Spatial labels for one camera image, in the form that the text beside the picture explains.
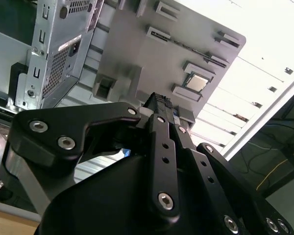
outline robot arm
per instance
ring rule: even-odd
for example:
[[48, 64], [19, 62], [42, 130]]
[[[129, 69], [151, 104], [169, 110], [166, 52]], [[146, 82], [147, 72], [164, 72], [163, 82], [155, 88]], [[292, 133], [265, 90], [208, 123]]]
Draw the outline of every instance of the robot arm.
[[[214, 147], [193, 145], [167, 98], [144, 107], [153, 114], [109, 103], [15, 116], [0, 177], [32, 201], [38, 234], [294, 234]], [[121, 148], [131, 156], [74, 183], [79, 162]]]

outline screw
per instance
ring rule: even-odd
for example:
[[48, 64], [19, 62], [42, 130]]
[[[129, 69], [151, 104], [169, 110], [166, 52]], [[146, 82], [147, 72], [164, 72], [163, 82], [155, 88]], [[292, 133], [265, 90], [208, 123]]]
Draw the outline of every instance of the screw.
[[278, 223], [281, 226], [281, 228], [286, 232], [286, 233], [290, 233], [290, 230], [288, 229], [288, 227], [282, 222], [281, 219], [278, 219]]
[[275, 225], [275, 223], [273, 223], [273, 221], [271, 219], [267, 218], [266, 222], [267, 222], [269, 228], [271, 228], [272, 231], [274, 231], [276, 233], [279, 232], [278, 227]]
[[209, 145], [206, 145], [206, 148], [208, 149], [209, 152], [213, 152], [214, 150], [212, 149], [212, 147], [210, 147]]
[[165, 122], [165, 120], [162, 117], [157, 117], [158, 121]]
[[183, 132], [183, 133], [186, 133], [186, 130], [182, 127], [182, 126], [179, 126], [178, 129]]
[[32, 121], [29, 124], [29, 127], [32, 131], [34, 132], [38, 132], [38, 133], [43, 133], [46, 130], [48, 130], [48, 125], [46, 123], [44, 123], [43, 121]]
[[132, 114], [132, 115], [136, 115], [136, 114], [137, 114], [137, 112], [136, 112], [134, 109], [132, 109], [132, 108], [128, 108], [127, 111], [128, 111], [130, 114]]
[[165, 192], [162, 192], [158, 195], [158, 201], [160, 202], [160, 204], [162, 205], [164, 209], [169, 211], [173, 209], [173, 200]]
[[58, 139], [58, 145], [63, 149], [70, 150], [75, 147], [75, 141], [70, 137], [63, 136]]
[[228, 215], [224, 216], [224, 223], [225, 223], [226, 227], [233, 234], [238, 234], [239, 233], [239, 227], [237, 227], [236, 223], [234, 222], [234, 220], [230, 216], [228, 216]]

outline perforated metal panel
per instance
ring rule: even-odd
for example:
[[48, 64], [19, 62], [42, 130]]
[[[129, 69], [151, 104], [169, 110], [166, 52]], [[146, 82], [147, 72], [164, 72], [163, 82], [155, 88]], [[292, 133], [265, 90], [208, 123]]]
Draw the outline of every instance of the perforated metal panel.
[[[37, 2], [28, 73], [18, 81], [16, 106], [51, 108], [76, 84], [91, 40], [92, 32], [87, 29], [95, 3], [96, 0]], [[67, 56], [77, 43], [77, 49]]]
[[43, 88], [43, 98], [62, 82], [61, 78], [63, 75], [65, 61], [68, 57], [68, 52], [69, 48], [67, 47], [53, 56], [50, 78], [47, 80], [47, 84]]
[[69, 8], [69, 14], [81, 12], [81, 11], [87, 11], [90, 1], [82, 1], [82, 0], [70, 0], [70, 8]]

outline mounting hole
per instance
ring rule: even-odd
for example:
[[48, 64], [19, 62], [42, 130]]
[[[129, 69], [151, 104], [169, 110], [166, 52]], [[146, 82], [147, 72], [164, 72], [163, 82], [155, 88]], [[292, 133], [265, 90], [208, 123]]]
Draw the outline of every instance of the mounting hole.
[[60, 10], [60, 18], [65, 19], [67, 15], [68, 15], [68, 9], [63, 6]]
[[163, 157], [163, 158], [162, 158], [162, 161], [163, 161], [164, 163], [166, 163], [166, 164], [169, 164], [169, 162], [170, 162], [166, 157]]
[[162, 122], [162, 123], [163, 123], [163, 122], [166, 122], [166, 121], [165, 121], [162, 117], [160, 117], [160, 116], [157, 117], [157, 119], [158, 119], [159, 122]]
[[211, 184], [213, 184], [213, 183], [215, 182], [214, 179], [211, 178], [210, 176], [208, 177], [208, 181], [209, 181]]
[[166, 143], [163, 143], [162, 146], [163, 146], [164, 148], [166, 148], [166, 149], [169, 148], [169, 146], [168, 146]]
[[27, 94], [28, 94], [29, 97], [35, 97], [35, 92], [32, 91], [32, 90], [28, 90]]

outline ventilation grille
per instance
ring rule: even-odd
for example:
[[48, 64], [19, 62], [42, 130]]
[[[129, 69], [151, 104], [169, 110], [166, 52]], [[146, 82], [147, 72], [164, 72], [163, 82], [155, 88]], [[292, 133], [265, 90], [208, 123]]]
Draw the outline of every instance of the ventilation grille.
[[68, 51], [69, 51], [69, 47], [59, 51], [56, 55], [54, 55], [52, 59], [52, 67], [51, 67], [49, 82], [43, 88], [43, 98], [45, 98], [45, 96], [47, 96], [50, 92], [52, 92], [54, 88], [59, 83], [61, 83], [61, 78], [63, 74], [65, 61], [68, 56]]
[[70, 9], [69, 14], [81, 12], [81, 11], [87, 11], [90, 1], [82, 1], [82, 0], [70, 0]]

